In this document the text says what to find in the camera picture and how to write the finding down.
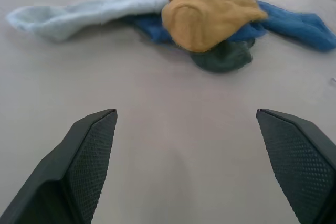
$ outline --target pile of socks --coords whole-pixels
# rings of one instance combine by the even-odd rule
[[[155,43],[178,45],[197,66],[216,73],[250,63],[249,49],[267,30],[319,51],[336,48],[336,36],[316,14],[256,0],[86,0],[65,7],[26,6],[7,15],[17,30],[57,42],[115,19]]]

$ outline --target mustard yellow cloth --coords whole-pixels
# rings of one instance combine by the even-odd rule
[[[205,52],[244,24],[266,18],[255,0],[171,0],[162,10],[163,26],[192,52]]]

